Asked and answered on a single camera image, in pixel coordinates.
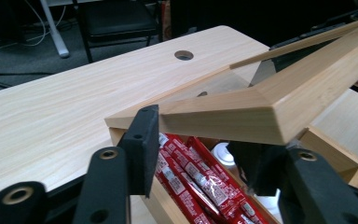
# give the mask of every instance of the wood grain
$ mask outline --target wood grain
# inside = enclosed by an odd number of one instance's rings
[[[104,118],[267,49],[219,26],[0,91],[0,190],[28,180],[52,190],[85,174],[92,153],[112,146]]]
[[[222,71],[229,73],[222,66],[208,76]],[[160,129],[285,145],[357,80],[358,28],[252,88],[159,104]],[[126,129],[134,114],[127,109],[106,123]]]

